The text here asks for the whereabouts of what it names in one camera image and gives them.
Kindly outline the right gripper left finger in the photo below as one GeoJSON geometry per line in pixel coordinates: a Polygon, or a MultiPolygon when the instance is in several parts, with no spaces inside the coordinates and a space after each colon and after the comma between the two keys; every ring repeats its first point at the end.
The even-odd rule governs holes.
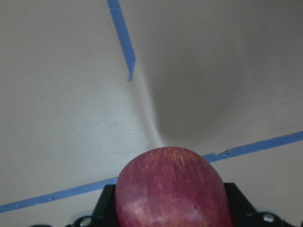
{"type": "Polygon", "coordinates": [[[117,227],[115,208],[116,185],[106,185],[92,213],[93,227],[117,227]]]}

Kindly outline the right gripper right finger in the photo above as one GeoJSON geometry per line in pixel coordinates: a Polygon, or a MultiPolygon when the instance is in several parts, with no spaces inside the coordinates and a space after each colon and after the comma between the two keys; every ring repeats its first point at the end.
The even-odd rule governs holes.
{"type": "Polygon", "coordinates": [[[235,227],[252,227],[256,209],[235,183],[224,183],[235,227]]]}

